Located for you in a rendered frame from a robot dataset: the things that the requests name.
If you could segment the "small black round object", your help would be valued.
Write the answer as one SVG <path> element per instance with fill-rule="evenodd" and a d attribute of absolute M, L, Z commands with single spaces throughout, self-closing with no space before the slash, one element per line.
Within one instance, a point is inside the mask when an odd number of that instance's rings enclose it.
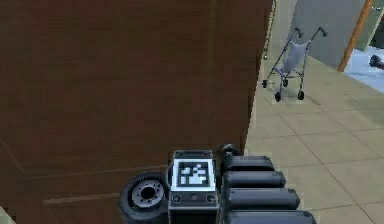
<path fill-rule="evenodd" d="M 371 67 L 375 67 L 384 70 L 384 62 L 378 55 L 372 55 L 369 61 Z"/>

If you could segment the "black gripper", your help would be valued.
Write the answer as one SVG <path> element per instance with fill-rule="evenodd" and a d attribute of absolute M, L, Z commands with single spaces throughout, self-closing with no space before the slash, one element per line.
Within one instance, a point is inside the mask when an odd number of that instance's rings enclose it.
<path fill-rule="evenodd" d="M 169 187 L 160 172 L 135 176 L 121 191 L 119 211 L 123 224 L 168 224 Z"/>

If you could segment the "brown wooden door frame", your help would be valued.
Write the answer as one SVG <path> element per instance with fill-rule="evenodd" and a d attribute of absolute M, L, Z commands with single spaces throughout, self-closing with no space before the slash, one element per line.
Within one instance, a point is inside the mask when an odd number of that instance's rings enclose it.
<path fill-rule="evenodd" d="M 357 20 L 355 27 L 353 29 L 353 32 L 350 36 L 348 45 L 344 51 L 344 55 L 340 61 L 338 68 L 337 68 L 338 72 L 343 72 L 345 70 L 347 62 L 349 61 L 350 55 L 351 55 L 351 53 L 352 53 L 352 51 L 356 45 L 357 38 L 359 37 L 359 35 L 361 33 L 363 24 L 364 24 L 368 14 L 369 14 L 369 11 L 370 11 L 370 8 L 371 8 L 373 2 L 374 2 L 374 0 L 365 0 L 364 5 L 360 11 L 360 15 L 358 17 L 358 20 Z"/>

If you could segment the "grey baby stroller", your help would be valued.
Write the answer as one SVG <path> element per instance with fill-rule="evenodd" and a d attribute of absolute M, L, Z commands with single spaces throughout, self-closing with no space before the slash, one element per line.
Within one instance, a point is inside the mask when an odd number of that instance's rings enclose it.
<path fill-rule="evenodd" d="M 311 43 L 314 41 L 318 33 L 321 33 L 323 37 L 328 36 L 328 32 L 323 27 L 318 27 L 312 37 L 302 44 L 297 44 L 293 41 L 293 35 L 290 34 L 287 42 L 285 43 L 278 59 L 272 66 L 268 76 L 262 80 L 262 87 L 266 88 L 272 74 L 278 74 L 280 77 L 279 89 L 274 94 L 276 102 L 280 102 L 282 99 L 282 90 L 289 84 L 290 78 L 300 78 L 299 90 L 297 93 L 297 99 L 303 100 L 305 93 L 303 91 L 303 82 L 305 76 L 305 67 L 308 51 Z"/>

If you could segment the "brown wooden cupboard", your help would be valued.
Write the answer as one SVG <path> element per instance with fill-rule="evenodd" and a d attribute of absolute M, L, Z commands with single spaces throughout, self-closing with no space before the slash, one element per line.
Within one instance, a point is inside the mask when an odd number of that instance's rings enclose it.
<path fill-rule="evenodd" d="M 0 224 L 122 224 L 133 176 L 243 148 L 272 0 L 0 0 Z"/>

